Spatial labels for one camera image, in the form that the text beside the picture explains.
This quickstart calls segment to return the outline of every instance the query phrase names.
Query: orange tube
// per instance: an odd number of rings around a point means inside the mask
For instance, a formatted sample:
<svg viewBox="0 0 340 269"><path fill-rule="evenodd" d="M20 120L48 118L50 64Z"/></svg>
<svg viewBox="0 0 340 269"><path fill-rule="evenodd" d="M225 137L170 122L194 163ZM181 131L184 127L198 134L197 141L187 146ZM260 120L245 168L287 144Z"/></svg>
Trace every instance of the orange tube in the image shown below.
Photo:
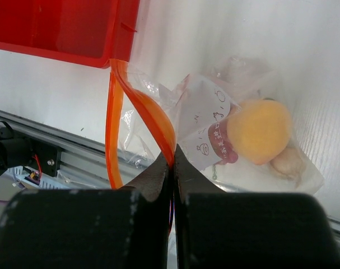
<svg viewBox="0 0 340 269"><path fill-rule="evenodd" d="M105 158L112 189L123 186L118 163L118 136L124 92L111 71L105 127Z"/></svg>
<svg viewBox="0 0 340 269"><path fill-rule="evenodd" d="M114 72L123 91L151 132L168 165L172 167L176 149L176 136L170 119L154 100L131 86L127 80L127 62L112 59L110 65L111 71Z"/></svg>
<svg viewBox="0 0 340 269"><path fill-rule="evenodd" d="M151 132L169 167L174 164L176 136L170 119L161 107L151 97L134 89L128 82L128 63L111 59L110 65L105 155L110 185L113 189L118 189L123 185L118 164L118 136L124 92Z"/></svg>

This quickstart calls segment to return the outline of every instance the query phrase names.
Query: peach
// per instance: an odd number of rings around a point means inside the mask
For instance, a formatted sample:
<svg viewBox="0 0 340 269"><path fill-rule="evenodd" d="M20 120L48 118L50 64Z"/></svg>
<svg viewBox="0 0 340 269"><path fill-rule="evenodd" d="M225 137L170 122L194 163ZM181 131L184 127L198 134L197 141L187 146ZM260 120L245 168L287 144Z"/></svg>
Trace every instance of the peach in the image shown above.
<svg viewBox="0 0 340 269"><path fill-rule="evenodd" d="M254 164L268 163L289 142L291 115L274 100L246 100L240 106L227 121L227 136L233 149Z"/></svg>

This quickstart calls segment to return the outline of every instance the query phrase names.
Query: clear plastic bag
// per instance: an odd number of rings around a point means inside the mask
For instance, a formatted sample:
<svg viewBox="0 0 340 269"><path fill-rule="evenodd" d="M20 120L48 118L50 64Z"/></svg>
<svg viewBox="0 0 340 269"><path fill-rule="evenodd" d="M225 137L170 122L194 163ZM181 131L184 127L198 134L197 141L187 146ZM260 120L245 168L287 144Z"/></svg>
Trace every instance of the clear plastic bag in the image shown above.
<svg viewBox="0 0 340 269"><path fill-rule="evenodd" d="M114 188L122 185L118 148L132 152L135 165L162 151L172 166L176 143L227 191L313 194L323 184L297 145L280 76L264 61L231 57L207 74L188 75L173 91L128 63L111 67L106 156Z"/></svg>

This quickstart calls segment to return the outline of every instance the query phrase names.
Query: paper label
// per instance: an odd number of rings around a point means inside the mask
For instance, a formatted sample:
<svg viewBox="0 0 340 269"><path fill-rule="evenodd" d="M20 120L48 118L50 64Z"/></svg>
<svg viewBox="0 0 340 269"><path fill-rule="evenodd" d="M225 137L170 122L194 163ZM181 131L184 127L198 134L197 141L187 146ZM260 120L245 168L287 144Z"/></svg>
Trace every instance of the paper label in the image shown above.
<svg viewBox="0 0 340 269"><path fill-rule="evenodd" d="M200 75L190 77L180 101L179 141L201 128L219 122L231 109L228 94Z"/></svg>
<svg viewBox="0 0 340 269"><path fill-rule="evenodd" d="M226 159L231 147L227 145L227 133L221 133L219 129L219 122L231 110L228 94L211 80L196 75L190 78L181 102L179 145L189 161L198 170L203 170Z"/></svg>
<svg viewBox="0 0 340 269"><path fill-rule="evenodd" d="M185 151L187 159L198 170L203 170L222 160L213 150L208 137L208 128L190 134L180 142L180 146Z"/></svg>

